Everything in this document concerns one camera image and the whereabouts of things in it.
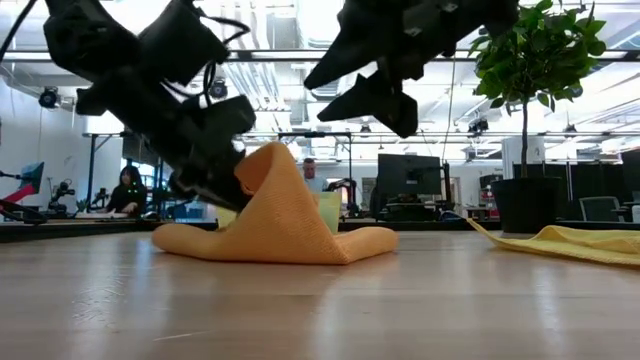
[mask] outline potted plant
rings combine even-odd
[[[511,233],[536,233],[556,220],[559,179],[527,177],[528,106],[538,101],[551,111],[556,101],[573,101],[582,94],[580,79],[597,64],[592,56],[606,50],[597,33],[605,22],[595,20],[593,10],[577,19],[583,9],[552,13],[552,0],[534,7],[520,7],[518,22],[495,38],[480,36],[476,51],[476,75],[481,79],[476,95],[491,100],[491,108],[522,107],[522,153],[519,179],[492,184],[502,228]]]

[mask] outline orange cloth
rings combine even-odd
[[[227,228],[208,232],[167,224],[153,233],[160,249],[215,261],[344,265],[393,251],[397,234],[380,227],[331,235],[289,149],[271,143],[235,174],[253,198]]]

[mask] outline black robotic arm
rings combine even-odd
[[[93,85],[78,91],[81,115],[113,113],[169,164],[170,186],[177,194],[240,211],[250,200],[233,170],[245,156],[232,139],[256,120],[245,96],[212,103],[206,91],[216,65],[229,57],[227,43],[249,32],[240,27],[221,41],[200,22],[206,17],[193,0],[172,0],[139,35],[115,21],[98,0],[46,0],[50,17],[44,33],[53,62]],[[205,68],[204,90],[186,94]],[[187,97],[179,101],[175,93]],[[206,106],[200,105],[204,98]]]

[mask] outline woman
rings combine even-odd
[[[120,172],[120,185],[111,193],[106,212],[126,213],[135,217],[144,214],[147,203],[147,189],[142,184],[138,168],[126,166]]]

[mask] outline yellow cup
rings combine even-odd
[[[313,198],[318,204],[318,212],[324,220],[332,234],[338,233],[338,224],[340,222],[340,209],[342,206],[342,195],[338,192],[323,192],[313,194]],[[218,216],[218,228],[222,229],[231,224],[238,214],[225,208],[216,207]]]

